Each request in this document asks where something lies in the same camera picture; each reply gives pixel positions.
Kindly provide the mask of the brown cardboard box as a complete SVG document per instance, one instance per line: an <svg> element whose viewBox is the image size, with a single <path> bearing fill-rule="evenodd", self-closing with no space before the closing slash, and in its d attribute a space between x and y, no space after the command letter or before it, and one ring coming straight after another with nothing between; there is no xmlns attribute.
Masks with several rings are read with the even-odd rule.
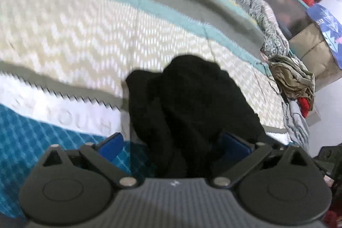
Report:
<svg viewBox="0 0 342 228"><path fill-rule="evenodd" d="M289 40L291 51L315 76L315 91L341 78L341 69L316 24L311 23Z"/></svg>

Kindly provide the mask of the chevron teal grey bedspread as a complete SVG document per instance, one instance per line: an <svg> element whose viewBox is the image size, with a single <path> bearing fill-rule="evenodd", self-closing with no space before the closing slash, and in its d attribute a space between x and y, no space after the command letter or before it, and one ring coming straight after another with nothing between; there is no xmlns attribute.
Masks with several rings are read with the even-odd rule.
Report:
<svg viewBox="0 0 342 228"><path fill-rule="evenodd" d="M125 79L182 54L227 71L267 137L290 144L264 50L288 45L259 0L1 0L1 214L22 217L20 187L51 144L75 149L121 132L114 164L154 176Z"/></svg>

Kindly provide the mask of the black pants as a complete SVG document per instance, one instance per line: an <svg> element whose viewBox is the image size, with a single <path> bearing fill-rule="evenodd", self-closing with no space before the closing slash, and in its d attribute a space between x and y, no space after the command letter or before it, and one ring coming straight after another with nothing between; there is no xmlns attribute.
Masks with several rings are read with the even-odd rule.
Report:
<svg viewBox="0 0 342 228"><path fill-rule="evenodd" d="M157 178L212 172L224 132L249 143L266 138L240 88L214 62L177 56L162 72L132 71L126 84L130 120Z"/></svg>

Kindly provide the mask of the blue printed bag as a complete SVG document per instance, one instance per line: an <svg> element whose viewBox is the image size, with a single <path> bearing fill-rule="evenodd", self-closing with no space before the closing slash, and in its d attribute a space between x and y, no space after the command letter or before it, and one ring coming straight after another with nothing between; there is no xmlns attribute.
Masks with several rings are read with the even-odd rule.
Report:
<svg viewBox="0 0 342 228"><path fill-rule="evenodd" d="M341 68L341 23L319 3L309 7L307 15L321 30L336 64Z"/></svg>

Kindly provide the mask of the dark storage bin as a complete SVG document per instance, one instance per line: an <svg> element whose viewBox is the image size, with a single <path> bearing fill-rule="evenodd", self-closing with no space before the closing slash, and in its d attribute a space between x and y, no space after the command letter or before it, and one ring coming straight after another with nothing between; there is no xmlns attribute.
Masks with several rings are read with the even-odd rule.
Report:
<svg viewBox="0 0 342 228"><path fill-rule="evenodd" d="M308 6L302 0L266 0L273 9L278 25L290 40L311 24Z"/></svg>

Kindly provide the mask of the olive crumpled clothes pile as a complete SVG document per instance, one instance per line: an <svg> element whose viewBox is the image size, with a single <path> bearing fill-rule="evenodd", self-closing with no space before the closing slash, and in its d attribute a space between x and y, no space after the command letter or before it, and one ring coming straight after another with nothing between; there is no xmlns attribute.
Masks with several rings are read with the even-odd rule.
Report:
<svg viewBox="0 0 342 228"><path fill-rule="evenodd" d="M307 98L314 102L315 76L295 55L274 55L268 59L270 71L287 98Z"/></svg>

